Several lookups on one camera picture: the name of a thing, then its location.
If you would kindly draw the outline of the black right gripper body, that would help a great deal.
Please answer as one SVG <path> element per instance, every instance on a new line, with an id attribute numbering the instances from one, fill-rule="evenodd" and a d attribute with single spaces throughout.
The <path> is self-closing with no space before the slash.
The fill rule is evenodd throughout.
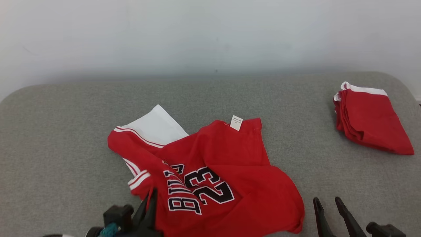
<path id="1" fill-rule="evenodd" d="M 391 224 L 379 225 L 376 222 L 370 222 L 366 226 L 366 231 L 372 237 L 406 237 L 405 233 Z"/>

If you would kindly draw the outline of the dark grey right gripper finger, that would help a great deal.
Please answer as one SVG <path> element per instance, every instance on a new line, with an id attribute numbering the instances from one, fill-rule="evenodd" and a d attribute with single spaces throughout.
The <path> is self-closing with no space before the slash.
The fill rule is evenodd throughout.
<path id="1" fill-rule="evenodd" d="M 328 222 L 325 218 L 324 208 L 317 197 L 313 198 L 313 204 L 314 204 L 314 212 L 315 212 L 316 223 L 317 223 L 318 236 L 319 237 L 336 237 L 332 233 L 331 228 L 328 225 Z"/>
<path id="2" fill-rule="evenodd" d="M 352 213 L 347 209 L 345 204 L 343 203 L 342 199 L 339 197 L 335 197 L 335 203 L 337 205 L 339 214 L 342 216 L 346 228 L 348 230 L 350 237 L 366 237 L 365 232 L 360 227 L 356 219 L 353 217 Z"/>

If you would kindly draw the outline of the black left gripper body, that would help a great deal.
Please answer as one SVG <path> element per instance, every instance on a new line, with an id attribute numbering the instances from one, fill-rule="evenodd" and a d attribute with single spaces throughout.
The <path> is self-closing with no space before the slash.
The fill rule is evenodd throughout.
<path id="1" fill-rule="evenodd" d="M 131 205 L 111 206 L 104 214 L 104 227 L 92 227 L 86 237 L 162 237 L 163 233 L 141 233 L 133 227 L 134 208 Z"/>

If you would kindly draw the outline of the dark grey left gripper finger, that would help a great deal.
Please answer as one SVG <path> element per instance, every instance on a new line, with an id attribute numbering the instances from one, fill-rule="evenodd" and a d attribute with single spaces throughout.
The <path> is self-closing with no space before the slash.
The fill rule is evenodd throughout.
<path id="1" fill-rule="evenodd" d="M 141 224 L 147 212 L 148 198 L 146 197 L 140 204 L 133 216 L 133 227 L 137 228 Z"/>
<path id="2" fill-rule="evenodd" d="M 147 212 L 140 224 L 141 233 L 158 233 L 156 229 L 157 190 L 154 188 L 148 195 Z"/>

